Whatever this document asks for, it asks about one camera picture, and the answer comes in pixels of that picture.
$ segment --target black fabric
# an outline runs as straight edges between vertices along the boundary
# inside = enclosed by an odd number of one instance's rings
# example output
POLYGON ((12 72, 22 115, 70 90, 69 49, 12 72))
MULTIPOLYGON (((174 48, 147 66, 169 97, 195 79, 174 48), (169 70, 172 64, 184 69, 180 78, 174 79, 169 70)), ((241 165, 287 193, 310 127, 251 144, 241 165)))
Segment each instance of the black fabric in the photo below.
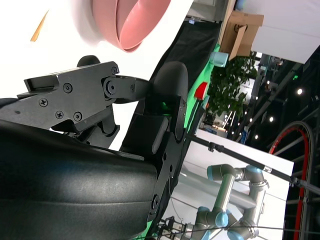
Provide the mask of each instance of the black fabric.
POLYGON ((151 81, 164 63, 179 61, 188 71, 188 91, 206 66, 220 33, 220 23, 184 21, 169 49, 156 66, 151 81))

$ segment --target white wall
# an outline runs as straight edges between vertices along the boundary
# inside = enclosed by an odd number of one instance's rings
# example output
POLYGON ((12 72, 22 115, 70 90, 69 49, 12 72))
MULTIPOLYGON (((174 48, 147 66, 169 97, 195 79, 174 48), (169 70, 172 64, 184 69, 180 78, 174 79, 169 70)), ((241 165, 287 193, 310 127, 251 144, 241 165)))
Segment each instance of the white wall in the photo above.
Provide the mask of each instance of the white wall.
POLYGON ((242 11, 264 15, 253 51, 304 64, 320 45, 319 0, 246 0, 242 11))
MULTIPOLYGON (((196 135, 197 137, 205 139, 207 141, 212 141, 214 143, 224 145, 226 148, 234 152, 247 156, 253 160, 256 160, 257 162, 266 164, 287 175, 291 175, 292 173, 293 163, 288 160, 245 146, 235 141, 210 134, 202 130, 198 130, 196 135)), ((184 159, 183 167, 190 172, 206 178, 207 167, 210 165, 219 164, 230 164, 235 168, 242 168, 247 165, 246 163, 234 159, 233 157, 227 156, 223 153, 219 153, 217 151, 214 151, 212 153, 208 151, 207 147, 192 142, 184 159)), ((289 183, 269 173, 264 173, 263 175, 269 182, 270 189, 267 191, 264 201, 264 214, 261 215, 258 225, 263 227, 283 228, 289 183)), ((239 192, 248 193, 248 182, 235 182, 233 189, 239 192)), ((200 190, 193 187, 184 185, 183 183, 179 183, 176 186, 172 196, 189 205, 194 206, 195 208, 206 206, 212 209, 216 200, 215 197, 201 192, 200 190)), ((194 224, 197 213, 197 210, 195 208, 176 200, 173 200, 173 204, 179 216, 183 218, 184 223, 191 222, 194 224)), ((239 219, 241 217, 241 212, 234 205, 229 204, 228 208, 236 218, 239 219)), ((177 215, 173 210, 171 202, 169 203, 169 206, 164 214, 164 217, 170 216, 175 216, 178 221, 178 218, 176 217, 177 215)), ((268 240, 281 240, 283 235, 283 231, 281 230, 260 229, 259 232, 259 235, 261 237, 268 240)), ((215 239, 225 240, 228 239, 228 237, 225 232, 222 232, 221 235, 219 235, 219 237, 215 239)))

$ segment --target black padded surface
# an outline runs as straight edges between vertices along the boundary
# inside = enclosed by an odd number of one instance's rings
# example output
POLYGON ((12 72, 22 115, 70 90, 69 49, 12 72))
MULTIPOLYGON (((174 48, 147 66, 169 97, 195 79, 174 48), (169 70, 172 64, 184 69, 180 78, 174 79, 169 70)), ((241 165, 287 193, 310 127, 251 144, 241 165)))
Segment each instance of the black padded surface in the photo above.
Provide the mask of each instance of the black padded surface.
POLYGON ((66 135, 0 120, 0 239, 131 239, 157 172, 66 135))

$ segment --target black cable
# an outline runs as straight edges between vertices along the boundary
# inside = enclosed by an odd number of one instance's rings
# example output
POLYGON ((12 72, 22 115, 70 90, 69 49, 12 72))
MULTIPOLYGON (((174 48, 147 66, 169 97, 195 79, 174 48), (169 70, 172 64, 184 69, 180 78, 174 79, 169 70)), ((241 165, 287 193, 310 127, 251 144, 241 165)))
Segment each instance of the black cable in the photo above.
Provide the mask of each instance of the black cable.
MULTIPOLYGON (((285 231, 285 232, 304 232, 305 234, 313 234, 313 235, 320 235, 320 232, 318 231, 301 231, 301 230, 296 230, 296 229, 290 229, 290 228, 280 228, 280 227, 270 227, 270 226, 227 226, 227 227, 211 227, 211 228, 207 228, 207 229, 199 229, 199 230, 192 230, 192 231, 178 231, 178 232, 172 232, 172 233, 168 233, 168 234, 162 234, 162 235, 158 235, 158 236, 154 236, 155 238, 158 237, 165 237, 165 236, 171 236, 172 234, 186 234, 186 233, 194 233, 194 232, 202 232, 202 231, 207 231, 207 230, 218 230, 218 229, 229 229, 229 228, 257 228, 257 229, 270 229, 270 230, 281 230, 281 231, 285 231)), ((154 238, 153 236, 146 236, 146 237, 138 237, 135 238, 135 240, 138 239, 152 239, 154 238)))
POLYGON ((173 201, 172 198, 171 198, 170 178, 171 178, 171 177, 169 176, 169 179, 168 179, 169 197, 170 197, 170 200, 171 200, 171 203, 172 203, 172 207, 173 207, 173 210, 174 210, 176 216, 178 217, 179 220, 182 220, 182 218, 181 218, 181 217, 179 216, 179 214, 177 213, 177 210, 176 210, 175 205, 174 205, 174 201, 173 201))
POLYGON ((246 156, 243 156, 235 151, 232 151, 228 148, 225 148, 223 145, 219 145, 219 144, 216 144, 214 142, 209 142, 209 141, 206 141, 204 139, 201 139, 199 137, 196 137, 195 135, 193 134, 187 134, 185 136, 187 139, 195 142, 195 143, 198 143, 198 144, 201 144, 203 146, 206 146, 208 147, 209 149, 214 149, 214 150, 217 150, 218 152, 220 153, 224 153, 228 156, 231 156, 235 159, 238 159, 246 164, 249 164, 249 165, 252 165, 258 169, 261 169, 267 173, 270 173, 280 179, 283 179, 291 184, 294 184, 295 186, 299 187, 299 188, 305 188, 307 190, 309 190, 310 192, 314 193, 314 194, 317 194, 320 196, 320 188, 317 187, 317 186, 314 186, 314 185, 311 185, 309 184, 308 182, 306 182, 305 180, 301 180, 297 177, 293 177, 293 176, 289 176, 287 174, 284 174, 278 170, 275 170, 275 169, 272 169, 271 167, 269 166, 266 166, 260 162, 257 162, 249 157, 246 157, 246 156))

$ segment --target wire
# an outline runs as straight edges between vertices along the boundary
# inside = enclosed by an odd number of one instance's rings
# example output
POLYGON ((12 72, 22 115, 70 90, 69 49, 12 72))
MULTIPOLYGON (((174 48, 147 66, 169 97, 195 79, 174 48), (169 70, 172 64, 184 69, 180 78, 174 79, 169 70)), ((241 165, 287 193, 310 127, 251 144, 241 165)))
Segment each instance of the wire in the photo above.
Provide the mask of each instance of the wire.
MULTIPOLYGON (((270 227, 270 226, 232 226, 232 228, 257 228, 257 229, 270 229, 270 230, 279 230, 279 231, 285 231, 285 232, 298 232, 301 233, 301 230, 296 230, 296 229, 290 229, 290 228, 280 228, 280 227, 270 227)), ((202 231, 207 231, 207 230, 218 230, 218 229, 223 229, 223 230, 227 230, 231 228, 230 226, 226 226, 226 227, 211 227, 211 228, 207 228, 207 229, 199 229, 199 230, 192 230, 192 231, 178 231, 178 232, 172 232, 172 233, 168 233, 168 234, 162 234, 162 235, 158 235, 155 237, 165 237, 165 236, 171 236, 172 234, 186 234, 186 233, 195 233, 195 232, 202 232, 202 231)), ((303 231, 305 234, 313 234, 313 235, 320 235, 320 232, 318 231, 303 231)), ((153 236, 146 236, 146 237, 138 237, 135 238, 135 240, 138 239, 152 239, 153 236)))
POLYGON ((169 176, 169 179, 168 179, 168 188, 169 188, 169 196, 170 196, 170 200, 171 200, 171 203, 172 203, 172 207, 173 207, 173 210, 174 210, 174 212, 175 212, 175 214, 176 214, 176 216, 178 217, 178 219, 180 219, 180 220, 182 220, 182 218, 179 216, 179 214, 177 213, 177 210, 176 210, 176 208, 175 208, 175 205, 174 205, 174 201, 172 200, 172 198, 171 198, 171 191, 170 191, 170 176, 169 176))

